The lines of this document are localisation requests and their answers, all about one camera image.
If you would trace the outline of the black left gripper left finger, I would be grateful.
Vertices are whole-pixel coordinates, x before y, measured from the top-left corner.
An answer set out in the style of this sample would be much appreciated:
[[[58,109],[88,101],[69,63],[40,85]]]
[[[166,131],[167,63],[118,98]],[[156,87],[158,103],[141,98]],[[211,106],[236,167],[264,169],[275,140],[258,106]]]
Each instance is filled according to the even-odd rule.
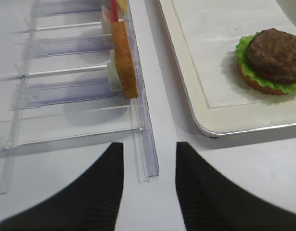
[[[114,142],[63,190],[2,220],[0,231],[113,231],[123,186],[123,144]]]

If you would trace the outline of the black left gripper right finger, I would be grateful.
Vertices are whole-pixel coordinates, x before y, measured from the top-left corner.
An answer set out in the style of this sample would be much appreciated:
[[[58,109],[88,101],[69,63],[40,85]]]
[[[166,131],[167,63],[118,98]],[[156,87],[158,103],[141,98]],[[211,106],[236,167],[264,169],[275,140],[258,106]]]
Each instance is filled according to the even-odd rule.
[[[236,185],[187,142],[176,146],[175,184],[188,231],[296,231],[296,214]]]

